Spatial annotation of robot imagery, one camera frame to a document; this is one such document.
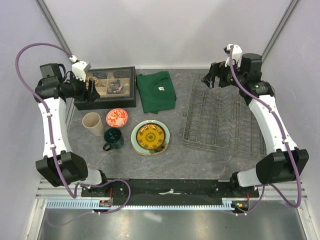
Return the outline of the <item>beige ceramic cup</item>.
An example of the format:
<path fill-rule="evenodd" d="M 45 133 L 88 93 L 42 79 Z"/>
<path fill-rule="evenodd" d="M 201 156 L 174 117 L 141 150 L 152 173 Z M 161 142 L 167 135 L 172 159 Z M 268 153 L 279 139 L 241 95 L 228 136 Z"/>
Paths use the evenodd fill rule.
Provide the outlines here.
<path fill-rule="evenodd" d="M 82 125 L 97 137 L 101 137 L 104 134 L 104 126 L 101 117 L 96 112 L 87 113 L 82 118 Z"/>

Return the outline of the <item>white orange patterned bowl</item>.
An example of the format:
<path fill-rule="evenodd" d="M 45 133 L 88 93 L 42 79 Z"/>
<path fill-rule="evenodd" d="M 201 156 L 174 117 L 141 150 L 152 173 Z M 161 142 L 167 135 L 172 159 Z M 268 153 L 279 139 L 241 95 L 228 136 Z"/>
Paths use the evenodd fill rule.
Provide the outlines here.
<path fill-rule="evenodd" d="M 106 123 L 113 128 L 121 128 L 128 121 L 128 113 L 122 108 L 112 109 L 106 115 Z"/>

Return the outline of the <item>dark green mug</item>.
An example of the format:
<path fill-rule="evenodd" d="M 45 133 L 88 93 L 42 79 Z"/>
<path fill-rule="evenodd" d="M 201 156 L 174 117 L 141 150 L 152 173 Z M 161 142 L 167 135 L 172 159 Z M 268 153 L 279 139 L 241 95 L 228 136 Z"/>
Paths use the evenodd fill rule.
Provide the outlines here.
<path fill-rule="evenodd" d="M 120 129 L 111 127 L 103 134 L 105 144 L 102 149 L 104 151 L 120 149 L 124 145 L 124 137 Z"/>

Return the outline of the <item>light green flower plate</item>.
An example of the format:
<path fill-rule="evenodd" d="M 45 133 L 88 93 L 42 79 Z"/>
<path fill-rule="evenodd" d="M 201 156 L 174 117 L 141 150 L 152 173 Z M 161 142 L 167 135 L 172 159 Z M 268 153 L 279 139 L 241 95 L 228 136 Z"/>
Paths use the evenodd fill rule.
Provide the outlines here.
<path fill-rule="evenodd" d="M 158 120 L 144 120 L 131 132 L 133 149 L 143 156 L 153 156 L 164 152 L 170 143 L 168 127 Z"/>

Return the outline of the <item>yellow small plate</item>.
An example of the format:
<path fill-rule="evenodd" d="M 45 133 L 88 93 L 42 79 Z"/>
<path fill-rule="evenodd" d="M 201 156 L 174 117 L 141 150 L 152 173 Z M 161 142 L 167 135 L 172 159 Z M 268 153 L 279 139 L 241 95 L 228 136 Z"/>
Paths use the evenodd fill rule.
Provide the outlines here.
<path fill-rule="evenodd" d="M 162 146 L 166 139 L 165 130 L 156 123 L 147 123 L 141 126 L 136 133 L 136 140 L 145 150 L 155 150 Z"/>

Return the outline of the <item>beige bird pattern plate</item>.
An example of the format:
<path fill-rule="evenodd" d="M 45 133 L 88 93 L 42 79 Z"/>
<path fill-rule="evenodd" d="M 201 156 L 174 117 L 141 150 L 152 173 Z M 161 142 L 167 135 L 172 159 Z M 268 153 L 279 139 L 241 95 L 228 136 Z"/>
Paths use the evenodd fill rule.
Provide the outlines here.
<path fill-rule="evenodd" d="M 160 147 L 156 149 L 144 149 L 138 145 L 137 142 L 131 144 L 133 149 L 142 156 L 155 156 L 160 153 L 163 153 L 169 146 L 169 142 L 164 142 Z"/>

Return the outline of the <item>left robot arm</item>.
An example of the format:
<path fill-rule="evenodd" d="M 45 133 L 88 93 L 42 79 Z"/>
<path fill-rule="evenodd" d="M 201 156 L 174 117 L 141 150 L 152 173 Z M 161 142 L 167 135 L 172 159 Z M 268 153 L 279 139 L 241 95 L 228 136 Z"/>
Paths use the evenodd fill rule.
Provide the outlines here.
<path fill-rule="evenodd" d="M 88 168 L 86 161 L 73 153 L 67 133 L 66 102 L 68 98 L 92 103 L 98 94 L 95 83 L 86 83 L 91 65 L 77 60 L 67 73 L 63 64 L 40 66 L 41 80 L 35 88 L 44 130 L 43 158 L 36 161 L 37 171 L 54 187 L 80 183 L 92 186 L 99 197 L 106 196 L 110 185 L 101 170 Z"/>

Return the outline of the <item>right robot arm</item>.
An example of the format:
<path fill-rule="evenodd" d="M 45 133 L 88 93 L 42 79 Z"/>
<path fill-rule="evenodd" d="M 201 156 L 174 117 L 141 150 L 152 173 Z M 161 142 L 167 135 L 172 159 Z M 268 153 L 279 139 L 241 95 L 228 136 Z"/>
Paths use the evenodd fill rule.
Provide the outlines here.
<path fill-rule="evenodd" d="M 229 191 L 242 196 L 247 187 L 296 181 L 309 160 L 306 149 L 298 148 L 279 115 L 275 92 L 262 80 L 262 57 L 256 53 L 232 56 L 228 61 L 213 62 L 202 79 L 210 89 L 215 80 L 219 87 L 235 86 L 257 120 L 262 133 L 266 156 L 255 168 L 235 172 L 230 178 Z"/>

